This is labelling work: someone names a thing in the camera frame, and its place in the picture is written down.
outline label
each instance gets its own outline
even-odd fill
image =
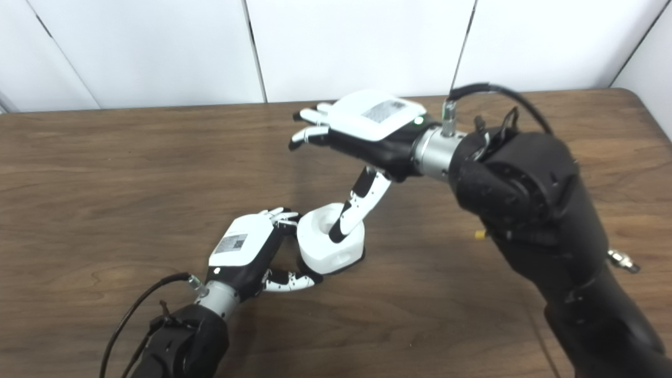
[[[213,254],[240,251],[243,249],[245,239],[247,239],[246,233],[223,237],[219,244],[217,244],[217,248],[214,250]]]
[[[387,100],[365,111],[362,113],[362,116],[374,121],[375,123],[383,123],[387,118],[390,118],[392,115],[396,114],[407,106],[408,105],[397,100]]]

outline black robotic arm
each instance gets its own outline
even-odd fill
[[[457,131],[456,101],[478,92],[501,93],[519,102],[544,132],[520,132],[517,108],[501,126],[487,128],[476,117],[475,131]],[[459,205],[480,217],[512,269],[545,298],[546,319],[577,376],[672,377],[663,343],[616,282],[607,261],[630,272],[638,267],[610,249],[577,161],[525,98],[488,83],[457,88],[444,103],[442,123],[417,114],[388,125],[390,132],[378,140],[359,135],[357,128],[329,127],[331,120],[352,120],[367,111],[344,117],[339,112],[349,112],[346,107],[322,109],[315,110],[316,118],[306,119],[302,113],[295,117],[319,120],[316,144],[363,159],[397,182],[409,176],[445,182]],[[311,130],[304,129],[292,142]],[[297,146],[290,143],[290,149]]]

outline silver metal connector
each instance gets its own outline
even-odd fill
[[[197,276],[194,276],[192,274],[192,276],[189,277],[189,280],[187,281],[187,283],[189,283],[189,286],[191,286],[192,289],[196,291],[199,298],[202,298],[202,297],[205,297],[206,295],[208,295],[209,290],[205,286],[203,286],[203,284],[201,283],[201,280],[199,280]]]
[[[608,254],[609,260],[616,268],[625,269],[632,274],[640,271],[639,265],[635,264],[627,254],[618,250],[609,250]]]
[[[455,105],[455,101],[444,101],[444,108],[442,112],[443,126],[441,127],[442,137],[450,138],[455,135],[455,130],[457,130]]]

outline wooden table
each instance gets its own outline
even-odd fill
[[[616,273],[672,347],[672,148],[630,92],[529,95],[583,167],[615,248],[643,271]],[[419,98],[432,114],[442,99]],[[158,278],[203,275],[230,222],[263,208],[342,202],[363,163],[287,142],[306,104],[0,116],[0,374],[94,377],[128,306]],[[460,128],[511,107],[462,100]],[[523,129],[536,125],[526,114]],[[240,306],[221,377],[571,377],[543,302],[450,189],[393,186],[367,218],[367,258],[313,290]],[[291,268],[286,242],[278,266]],[[121,369],[160,314],[193,298],[153,295],[112,356]]]

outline white wall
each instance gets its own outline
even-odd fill
[[[450,89],[474,0],[247,0],[270,102]]]
[[[1,0],[0,104],[231,104],[262,102],[264,89],[271,102],[329,100],[365,87],[420,96],[454,79],[606,87],[666,1],[478,0],[467,36],[475,0]]]
[[[478,0],[456,85],[607,87],[667,0]]]
[[[672,6],[651,28],[613,86],[637,94],[672,139]]]
[[[0,1],[0,104],[11,112],[99,108],[25,0]]]
[[[241,0],[29,0],[102,108],[262,102]]]

